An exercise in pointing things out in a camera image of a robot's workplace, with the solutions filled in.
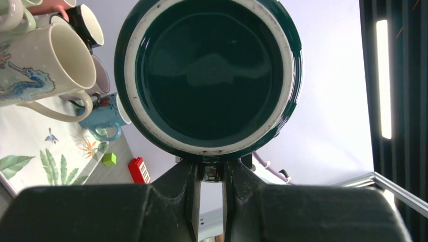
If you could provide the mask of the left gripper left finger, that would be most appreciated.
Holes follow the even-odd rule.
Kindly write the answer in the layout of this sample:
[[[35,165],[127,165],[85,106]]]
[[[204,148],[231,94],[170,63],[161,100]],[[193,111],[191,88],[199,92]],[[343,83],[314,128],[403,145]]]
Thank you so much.
[[[197,241],[198,166],[181,161],[154,182],[31,187],[1,219],[1,241]]]

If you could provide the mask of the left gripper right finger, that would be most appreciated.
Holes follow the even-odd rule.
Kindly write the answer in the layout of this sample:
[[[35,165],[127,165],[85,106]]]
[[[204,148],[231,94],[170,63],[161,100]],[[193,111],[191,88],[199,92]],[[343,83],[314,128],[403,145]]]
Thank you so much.
[[[268,185],[233,160],[223,192],[225,241],[411,241],[374,188]]]

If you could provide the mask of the light blue mug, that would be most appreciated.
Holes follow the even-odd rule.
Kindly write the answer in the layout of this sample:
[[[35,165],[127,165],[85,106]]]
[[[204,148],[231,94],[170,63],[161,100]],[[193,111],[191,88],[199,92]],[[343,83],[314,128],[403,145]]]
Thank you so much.
[[[78,124],[94,133],[102,141],[115,141],[122,135],[122,126],[131,124],[118,93],[109,94],[100,100],[99,107],[93,109],[88,117]],[[100,134],[98,129],[115,128],[113,136]]]

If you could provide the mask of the dark teal mug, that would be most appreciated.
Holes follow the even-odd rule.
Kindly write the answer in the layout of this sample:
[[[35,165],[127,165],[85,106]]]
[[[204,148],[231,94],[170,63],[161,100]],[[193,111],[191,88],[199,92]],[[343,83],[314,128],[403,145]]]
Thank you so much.
[[[300,36],[279,1],[138,1],[114,57],[133,125],[194,162],[238,159],[276,137],[302,71]]]

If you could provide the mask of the mauve mug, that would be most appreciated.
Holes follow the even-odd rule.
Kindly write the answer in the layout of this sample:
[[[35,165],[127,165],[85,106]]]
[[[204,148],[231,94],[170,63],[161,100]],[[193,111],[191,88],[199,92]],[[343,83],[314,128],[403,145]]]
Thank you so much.
[[[91,57],[95,65],[96,82],[91,89],[88,89],[85,92],[88,93],[90,96],[94,96],[94,97],[95,97],[95,94],[98,94],[99,96],[104,96],[110,92],[110,88],[111,88],[110,79],[100,59],[95,55],[92,55]]]

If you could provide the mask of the beige seahorse mug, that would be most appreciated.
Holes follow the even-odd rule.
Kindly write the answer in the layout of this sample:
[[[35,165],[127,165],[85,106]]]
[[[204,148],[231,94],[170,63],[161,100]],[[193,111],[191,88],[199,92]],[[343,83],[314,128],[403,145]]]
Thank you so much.
[[[70,27],[53,23],[21,35],[1,34],[1,107],[17,105],[63,122],[80,122],[93,110],[86,90],[95,82],[92,55]],[[81,115],[65,115],[38,103],[64,94],[82,100]]]

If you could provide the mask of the black faceted mug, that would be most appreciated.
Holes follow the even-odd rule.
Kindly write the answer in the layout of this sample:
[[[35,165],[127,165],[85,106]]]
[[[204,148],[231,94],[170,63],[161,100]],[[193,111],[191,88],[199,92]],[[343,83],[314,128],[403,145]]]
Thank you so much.
[[[65,24],[72,28],[86,44],[89,52],[93,54],[93,49],[104,45],[104,34],[93,11],[85,4],[78,5],[65,10],[69,17],[67,22],[65,14],[56,13],[50,16],[50,23]]]

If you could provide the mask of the pink mug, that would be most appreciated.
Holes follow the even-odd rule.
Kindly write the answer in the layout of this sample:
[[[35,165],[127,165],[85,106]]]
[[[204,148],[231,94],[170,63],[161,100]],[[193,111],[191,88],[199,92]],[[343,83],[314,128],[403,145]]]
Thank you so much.
[[[66,10],[75,7],[76,4],[76,0],[43,0],[41,4],[30,7],[28,10],[33,15],[60,13],[68,22],[69,16],[66,13]]]

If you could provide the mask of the light green mug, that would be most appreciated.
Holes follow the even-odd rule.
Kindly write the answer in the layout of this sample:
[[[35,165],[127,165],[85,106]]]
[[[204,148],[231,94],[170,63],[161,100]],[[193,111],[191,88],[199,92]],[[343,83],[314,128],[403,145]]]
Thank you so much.
[[[38,1],[29,0],[29,1],[21,1],[21,2],[23,3],[23,6],[24,6],[24,13],[20,24],[13,30],[3,31],[4,33],[19,35],[19,34],[30,32],[36,28],[35,19],[33,15],[29,12],[28,8],[41,4],[42,0],[38,0]]]

